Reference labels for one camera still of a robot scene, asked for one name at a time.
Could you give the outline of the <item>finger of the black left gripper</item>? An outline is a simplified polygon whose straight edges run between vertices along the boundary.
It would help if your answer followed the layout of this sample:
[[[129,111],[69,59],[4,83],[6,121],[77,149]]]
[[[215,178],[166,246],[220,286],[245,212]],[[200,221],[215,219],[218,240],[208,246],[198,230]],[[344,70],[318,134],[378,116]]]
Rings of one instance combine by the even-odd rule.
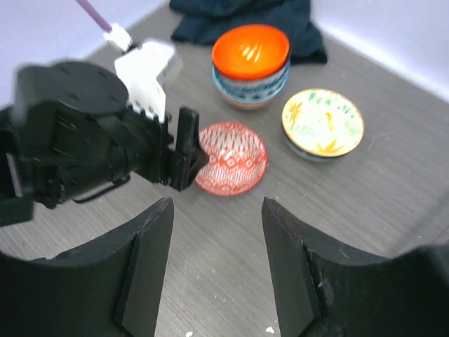
[[[187,189],[208,161],[209,156],[199,140],[199,113],[188,107],[181,107],[177,124],[173,187],[178,191]]]

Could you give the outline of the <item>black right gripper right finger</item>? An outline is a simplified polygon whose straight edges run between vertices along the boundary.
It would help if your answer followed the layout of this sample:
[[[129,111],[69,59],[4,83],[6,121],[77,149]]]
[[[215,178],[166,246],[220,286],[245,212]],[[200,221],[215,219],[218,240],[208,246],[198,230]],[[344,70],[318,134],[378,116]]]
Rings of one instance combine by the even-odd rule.
[[[447,336],[448,245],[394,258],[360,250],[262,203],[282,336]]]

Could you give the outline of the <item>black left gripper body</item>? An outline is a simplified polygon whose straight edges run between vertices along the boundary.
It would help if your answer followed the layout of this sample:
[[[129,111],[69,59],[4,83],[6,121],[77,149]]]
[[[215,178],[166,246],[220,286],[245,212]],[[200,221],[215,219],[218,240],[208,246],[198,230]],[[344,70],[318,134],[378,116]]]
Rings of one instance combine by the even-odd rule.
[[[1,224],[32,219],[34,205],[90,201],[136,172],[167,183],[166,122],[133,109],[123,82],[93,63],[25,65],[1,112]]]

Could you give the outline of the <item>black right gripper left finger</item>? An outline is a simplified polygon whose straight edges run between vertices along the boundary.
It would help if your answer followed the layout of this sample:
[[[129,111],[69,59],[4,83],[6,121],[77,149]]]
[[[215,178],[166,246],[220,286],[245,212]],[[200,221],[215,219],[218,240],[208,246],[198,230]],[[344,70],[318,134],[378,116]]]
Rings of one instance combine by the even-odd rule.
[[[2,336],[153,336],[173,231],[163,198],[52,259],[1,255]]]

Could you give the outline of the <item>blue zigzag back bowl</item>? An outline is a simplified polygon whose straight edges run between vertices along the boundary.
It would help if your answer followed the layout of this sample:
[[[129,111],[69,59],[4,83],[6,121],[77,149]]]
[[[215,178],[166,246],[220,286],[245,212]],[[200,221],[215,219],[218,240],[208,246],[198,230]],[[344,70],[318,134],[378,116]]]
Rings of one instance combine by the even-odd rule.
[[[203,128],[200,145],[209,162],[196,176],[208,193],[233,197],[255,187],[262,179],[268,155],[261,137],[243,124],[220,122]]]

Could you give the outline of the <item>blue white floral bowl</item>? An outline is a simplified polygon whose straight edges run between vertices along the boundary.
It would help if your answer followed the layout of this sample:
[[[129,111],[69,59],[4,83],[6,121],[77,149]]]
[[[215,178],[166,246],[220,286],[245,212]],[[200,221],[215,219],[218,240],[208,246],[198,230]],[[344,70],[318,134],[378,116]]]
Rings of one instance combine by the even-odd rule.
[[[241,102],[264,102],[273,98],[285,86],[290,70],[290,62],[268,77],[256,80],[230,79],[213,66],[213,80],[227,96]]]

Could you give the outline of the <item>plain orange bowl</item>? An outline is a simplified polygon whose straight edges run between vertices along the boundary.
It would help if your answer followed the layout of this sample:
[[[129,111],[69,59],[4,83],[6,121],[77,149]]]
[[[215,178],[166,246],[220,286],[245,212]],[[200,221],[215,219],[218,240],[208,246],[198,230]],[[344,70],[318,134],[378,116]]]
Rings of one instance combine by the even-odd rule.
[[[214,44],[212,61],[231,79],[267,77],[280,68],[290,54],[285,33],[270,25],[242,25],[224,33]]]

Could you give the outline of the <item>orange floral back bowl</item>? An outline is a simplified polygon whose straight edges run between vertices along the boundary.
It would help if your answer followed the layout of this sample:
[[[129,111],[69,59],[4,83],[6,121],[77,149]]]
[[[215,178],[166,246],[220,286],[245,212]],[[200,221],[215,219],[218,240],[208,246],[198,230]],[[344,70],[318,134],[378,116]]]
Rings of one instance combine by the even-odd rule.
[[[294,94],[281,113],[288,146],[311,161],[332,161],[362,141],[365,122],[357,106],[342,94],[309,88]]]

